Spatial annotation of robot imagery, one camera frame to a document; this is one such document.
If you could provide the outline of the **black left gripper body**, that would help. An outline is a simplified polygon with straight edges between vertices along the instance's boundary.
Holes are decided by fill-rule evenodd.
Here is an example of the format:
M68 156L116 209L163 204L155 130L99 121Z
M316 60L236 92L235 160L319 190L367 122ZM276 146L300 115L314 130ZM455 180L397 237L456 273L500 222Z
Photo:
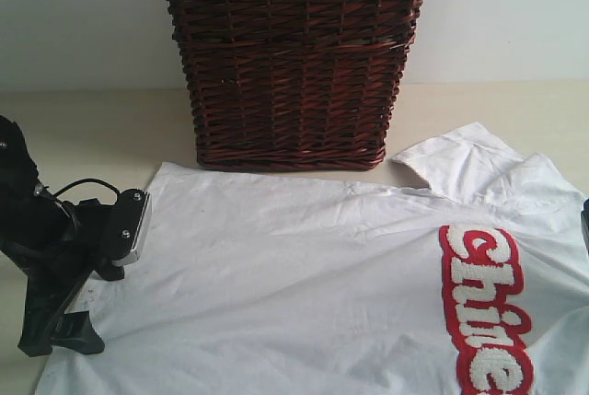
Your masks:
M52 334L65 311L95 267L110 262L100 242L110 221L112 206L88 199L68 203L66 213L35 245L1 237L1 251L27 276L24 314L18 348L28 356L52 353Z

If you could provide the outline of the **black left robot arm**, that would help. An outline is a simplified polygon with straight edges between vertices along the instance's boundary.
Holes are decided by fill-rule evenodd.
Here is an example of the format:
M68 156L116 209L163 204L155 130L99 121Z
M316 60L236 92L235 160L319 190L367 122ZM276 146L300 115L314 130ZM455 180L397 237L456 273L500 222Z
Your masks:
M100 243L112 208L97 199L64 202L40 182L16 122L1 120L1 251L27 277L19 349L30 357L62 347L100 354L105 343L88 312L67 312L92 273L124 276Z

